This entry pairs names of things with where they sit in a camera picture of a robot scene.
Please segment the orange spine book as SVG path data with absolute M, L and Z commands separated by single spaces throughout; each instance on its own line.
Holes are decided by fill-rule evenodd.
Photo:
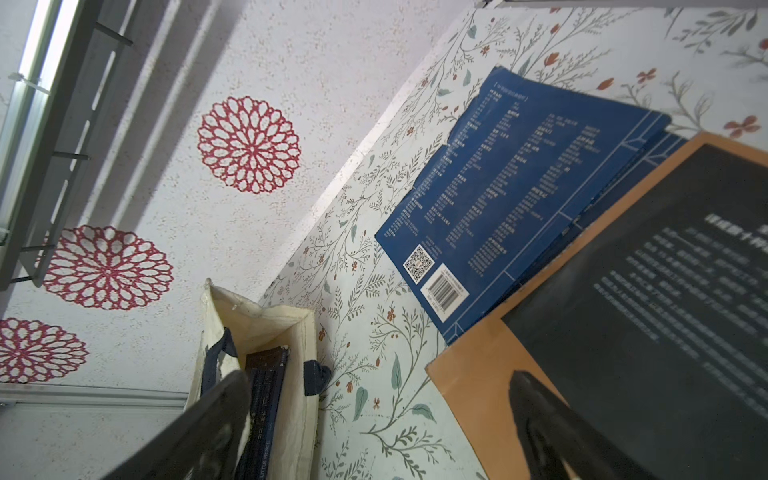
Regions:
M 489 479 L 528 371 L 652 479 L 767 475 L 767 154 L 688 141 L 428 366 Z

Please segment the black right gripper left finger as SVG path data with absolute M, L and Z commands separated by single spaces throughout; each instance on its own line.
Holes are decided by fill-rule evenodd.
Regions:
M 249 412 L 248 380 L 232 372 L 107 479 L 232 479 Z

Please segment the beige canvas tote bag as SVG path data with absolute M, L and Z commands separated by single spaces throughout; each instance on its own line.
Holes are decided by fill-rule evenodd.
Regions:
M 307 479 L 312 467 L 319 395 L 331 370 L 317 358 L 313 311 L 262 307 L 207 280 L 203 326 L 187 403 L 193 405 L 232 372 L 244 372 L 248 414 L 235 476 Z

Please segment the black book with barcode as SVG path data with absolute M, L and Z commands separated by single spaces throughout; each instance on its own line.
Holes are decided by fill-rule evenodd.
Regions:
M 563 232 L 523 272 L 509 292 L 522 288 L 557 258 L 581 233 L 603 213 L 625 196 L 641 180 L 675 153 L 687 139 L 675 133 L 663 131 L 655 135 L 641 148 L 628 166 L 624 167 L 609 184 L 577 215 Z

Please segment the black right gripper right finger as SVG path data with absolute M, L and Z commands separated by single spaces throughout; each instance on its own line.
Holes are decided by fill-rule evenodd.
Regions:
M 509 402 L 533 479 L 652 479 L 530 372 L 516 370 Z

